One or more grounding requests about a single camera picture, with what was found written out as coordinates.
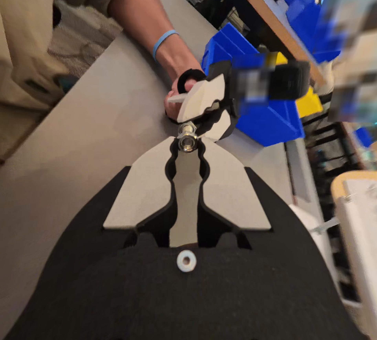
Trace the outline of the blue divided plastic bin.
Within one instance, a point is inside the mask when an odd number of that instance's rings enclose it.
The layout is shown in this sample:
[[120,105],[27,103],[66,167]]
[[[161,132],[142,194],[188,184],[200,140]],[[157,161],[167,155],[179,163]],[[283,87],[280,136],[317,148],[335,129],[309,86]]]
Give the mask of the blue divided plastic bin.
[[296,100],[309,89],[308,62],[259,53],[227,23],[207,43],[201,68],[208,77],[225,72],[236,100],[236,128],[252,140],[267,147],[303,138]]

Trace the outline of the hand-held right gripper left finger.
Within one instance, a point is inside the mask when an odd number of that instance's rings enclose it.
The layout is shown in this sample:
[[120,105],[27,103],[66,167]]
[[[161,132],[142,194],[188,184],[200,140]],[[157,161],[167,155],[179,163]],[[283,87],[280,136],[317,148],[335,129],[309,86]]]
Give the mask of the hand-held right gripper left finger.
[[178,203],[173,178],[178,141],[168,137],[145,152],[129,172],[107,215],[103,228],[151,233],[159,247],[169,247]]

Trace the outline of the blue wristband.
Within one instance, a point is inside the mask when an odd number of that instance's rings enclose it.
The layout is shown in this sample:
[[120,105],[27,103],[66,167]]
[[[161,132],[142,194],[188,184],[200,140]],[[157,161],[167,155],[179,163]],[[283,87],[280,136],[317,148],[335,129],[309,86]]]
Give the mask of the blue wristband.
[[157,54],[157,51],[159,49],[159,47],[161,46],[161,44],[167,39],[169,38],[170,36],[172,35],[179,35],[179,33],[176,31],[176,30],[169,30],[169,31],[166,31],[165,33],[163,33],[162,36],[159,37],[159,39],[157,40],[157,42],[154,44],[153,46],[153,50],[152,50],[152,57],[153,57],[153,60],[157,63],[158,60],[157,60],[157,57],[156,57],[156,54]]

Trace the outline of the instruction board on white stand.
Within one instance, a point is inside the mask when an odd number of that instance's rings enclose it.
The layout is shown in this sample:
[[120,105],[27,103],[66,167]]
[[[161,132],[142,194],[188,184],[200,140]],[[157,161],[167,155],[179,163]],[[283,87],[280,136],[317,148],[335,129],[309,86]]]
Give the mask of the instruction board on white stand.
[[[377,178],[376,171],[351,171],[334,179],[331,194],[335,216],[328,221],[315,219],[303,209],[290,208],[316,243],[338,295],[362,333],[377,339]],[[332,258],[327,230],[340,227],[350,264],[351,277],[360,303],[343,297]]]

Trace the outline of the person's left forearm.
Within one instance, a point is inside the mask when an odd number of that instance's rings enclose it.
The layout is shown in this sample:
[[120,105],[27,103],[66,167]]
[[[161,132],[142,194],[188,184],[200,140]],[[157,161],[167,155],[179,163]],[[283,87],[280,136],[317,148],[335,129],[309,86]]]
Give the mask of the person's left forearm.
[[107,11],[151,55],[159,37],[173,30],[160,0],[111,0]]

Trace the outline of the person's left hand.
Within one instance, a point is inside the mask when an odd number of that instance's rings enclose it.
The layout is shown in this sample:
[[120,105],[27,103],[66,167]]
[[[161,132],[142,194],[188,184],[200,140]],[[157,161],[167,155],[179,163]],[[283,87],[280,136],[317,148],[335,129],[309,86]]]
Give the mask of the person's left hand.
[[164,99],[164,109],[166,115],[176,121],[182,103],[168,102],[168,100],[179,94],[177,83],[181,75],[189,69],[201,70],[201,67],[178,34],[168,36],[157,48],[155,56],[172,81],[172,88]]

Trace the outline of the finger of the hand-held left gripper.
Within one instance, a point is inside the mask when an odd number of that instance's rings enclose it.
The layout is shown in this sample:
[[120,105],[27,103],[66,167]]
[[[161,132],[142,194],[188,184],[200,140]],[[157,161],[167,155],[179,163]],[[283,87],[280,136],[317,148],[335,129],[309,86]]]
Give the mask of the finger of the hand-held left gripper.
[[228,128],[231,126],[231,118],[226,109],[221,112],[218,121],[214,122],[211,128],[206,132],[206,138],[210,141],[219,141]]
[[177,95],[182,103],[177,123],[182,124],[201,117],[214,102],[224,99],[224,92],[224,75],[218,75],[210,81],[197,82],[188,93]]

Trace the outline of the silver hex bolt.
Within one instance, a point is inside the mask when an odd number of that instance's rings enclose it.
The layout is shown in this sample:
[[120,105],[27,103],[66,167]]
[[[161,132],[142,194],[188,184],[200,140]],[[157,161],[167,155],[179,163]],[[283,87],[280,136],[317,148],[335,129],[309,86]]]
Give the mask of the silver hex bolt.
[[192,153],[197,149],[198,144],[198,136],[195,134],[184,134],[181,135],[180,138],[178,138],[178,149],[184,153]]

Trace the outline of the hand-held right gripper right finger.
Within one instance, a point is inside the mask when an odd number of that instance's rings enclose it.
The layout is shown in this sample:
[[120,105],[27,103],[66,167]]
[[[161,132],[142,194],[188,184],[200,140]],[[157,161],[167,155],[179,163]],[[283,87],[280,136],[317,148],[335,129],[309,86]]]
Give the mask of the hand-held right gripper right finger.
[[236,247],[252,247],[248,231],[269,231],[271,224],[248,175],[230,152],[208,138],[198,144],[198,246],[216,247],[223,235]]

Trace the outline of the yellow plastic bin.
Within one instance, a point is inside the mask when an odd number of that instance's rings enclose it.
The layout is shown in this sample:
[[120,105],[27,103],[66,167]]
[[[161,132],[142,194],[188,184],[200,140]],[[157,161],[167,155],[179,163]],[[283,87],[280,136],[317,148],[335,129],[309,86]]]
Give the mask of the yellow plastic bin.
[[300,119],[323,111],[319,96],[314,93],[311,85],[307,94],[296,100],[296,107]]

